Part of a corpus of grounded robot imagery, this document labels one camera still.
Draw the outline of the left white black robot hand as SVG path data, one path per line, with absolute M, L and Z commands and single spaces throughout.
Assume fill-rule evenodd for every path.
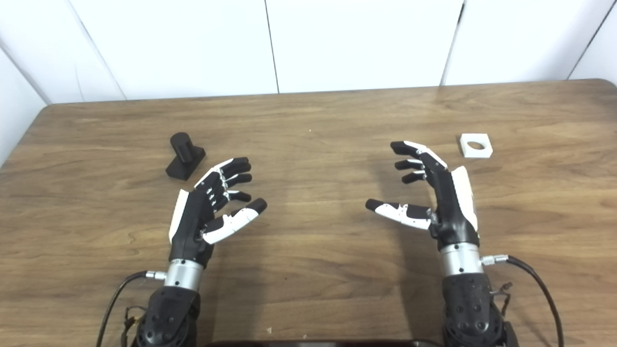
M 215 244 L 231 237 L 268 207 L 262 199 L 234 190 L 253 180 L 247 157 L 214 165 L 190 191 L 181 189 L 168 231 L 171 251 L 164 286 L 198 292 Z

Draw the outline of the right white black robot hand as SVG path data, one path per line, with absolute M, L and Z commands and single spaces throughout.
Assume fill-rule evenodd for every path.
M 395 154 L 408 156 L 395 163 L 398 171 L 411 171 L 401 181 L 427 182 L 434 189 L 436 207 L 368 199 L 366 209 L 404 226 L 428 231 L 438 242 L 445 275 L 482 274 L 478 218 L 467 169 L 460 166 L 450 170 L 429 147 L 412 141 L 393 141 L 390 147 Z

